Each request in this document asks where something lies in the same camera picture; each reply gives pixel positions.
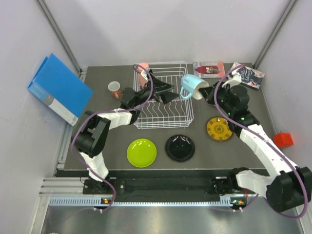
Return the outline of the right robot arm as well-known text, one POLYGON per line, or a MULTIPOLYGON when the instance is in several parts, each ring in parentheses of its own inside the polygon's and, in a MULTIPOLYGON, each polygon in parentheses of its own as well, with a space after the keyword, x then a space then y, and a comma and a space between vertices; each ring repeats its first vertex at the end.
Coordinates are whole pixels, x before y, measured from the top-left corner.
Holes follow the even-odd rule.
POLYGON ((312 172, 298 167, 277 148, 260 122, 248 110, 250 97, 243 86, 215 84, 199 89, 208 104, 224 115, 235 133, 265 166, 268 176, 247 168, 236 168, 228 176, 228 188, 233 193, 243 189, 266 199, 278 213, 303 205, 306 209, 312 196, 312 172))

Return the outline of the lime green plate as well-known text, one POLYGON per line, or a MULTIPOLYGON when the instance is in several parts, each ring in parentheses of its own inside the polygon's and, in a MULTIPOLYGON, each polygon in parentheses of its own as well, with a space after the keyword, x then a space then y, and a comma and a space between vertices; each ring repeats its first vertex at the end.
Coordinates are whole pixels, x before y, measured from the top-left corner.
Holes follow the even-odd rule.
POLYGON ((128 146, 126 155, 131 165, 137 168, 145 168, 154 163, 157 149, 152 141, 140 138, 128 146))

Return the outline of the black plate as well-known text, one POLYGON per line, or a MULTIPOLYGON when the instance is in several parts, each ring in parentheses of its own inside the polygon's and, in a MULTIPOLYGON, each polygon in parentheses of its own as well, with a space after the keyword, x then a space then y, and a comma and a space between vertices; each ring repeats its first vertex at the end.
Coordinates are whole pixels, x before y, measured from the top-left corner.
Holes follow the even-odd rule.
POLYGON ((177 134, 168 138, 165 152, 173 161, 185 162, 193 157, 195 144, 189 137, 177 134))

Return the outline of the light blue mug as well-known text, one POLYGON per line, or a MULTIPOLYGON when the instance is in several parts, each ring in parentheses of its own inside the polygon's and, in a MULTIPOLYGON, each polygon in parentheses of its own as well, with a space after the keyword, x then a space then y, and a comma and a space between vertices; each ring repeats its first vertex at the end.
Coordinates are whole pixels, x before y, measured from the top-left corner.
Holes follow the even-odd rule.
POLYGON ((188 100, 190 98, 200 100, 203 98, 203 95, 200 93, 199 89, 208 87, 208 82, 195 75, 187 74, 181 79, 180 97, 182 100, 188 100))

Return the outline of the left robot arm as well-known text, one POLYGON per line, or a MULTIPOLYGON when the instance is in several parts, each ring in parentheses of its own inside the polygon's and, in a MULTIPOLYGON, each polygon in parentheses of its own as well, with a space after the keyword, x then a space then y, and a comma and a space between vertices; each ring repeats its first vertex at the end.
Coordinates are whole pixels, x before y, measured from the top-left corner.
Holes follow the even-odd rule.
POLYGON ((109 171, 104 163, 102 151, 111 129, 134 124, 140 108, 148 101, 162 101, 167 104, 179 97, 174 93, 173 84, 166 83, 148 74, 150 80, 139 91, 127 87, 121 92, 120 107, 104 113, 86 111, 80 127, 72 137, 71 144, 84 159, 89 172, 89 179, 99 193, 109 191, 111 182, 107 179, 109 171))

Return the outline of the yellow patterned plate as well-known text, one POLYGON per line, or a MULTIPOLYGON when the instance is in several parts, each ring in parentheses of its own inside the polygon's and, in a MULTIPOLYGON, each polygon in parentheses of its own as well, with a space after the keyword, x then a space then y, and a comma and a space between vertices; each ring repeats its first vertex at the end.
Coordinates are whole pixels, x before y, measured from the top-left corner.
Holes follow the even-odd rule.
POLYGON ((210 118, 206 124, 206 132, 211 139, 218 142, 227 141, 233 136, 227 120, 223 117, 210 118))

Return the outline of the salmon dotted mug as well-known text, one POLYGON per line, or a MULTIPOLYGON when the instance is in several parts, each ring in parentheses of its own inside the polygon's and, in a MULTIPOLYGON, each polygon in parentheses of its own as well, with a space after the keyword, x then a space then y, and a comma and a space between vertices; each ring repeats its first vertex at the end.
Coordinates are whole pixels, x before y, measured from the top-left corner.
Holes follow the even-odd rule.
POLYGON ((108 84, 108 90, 111 92, 113 97, 115 97, 116 99, 121 98, 121 87, 120 87, 119 82, 117 82, 117 81, 110 82, 108 84))

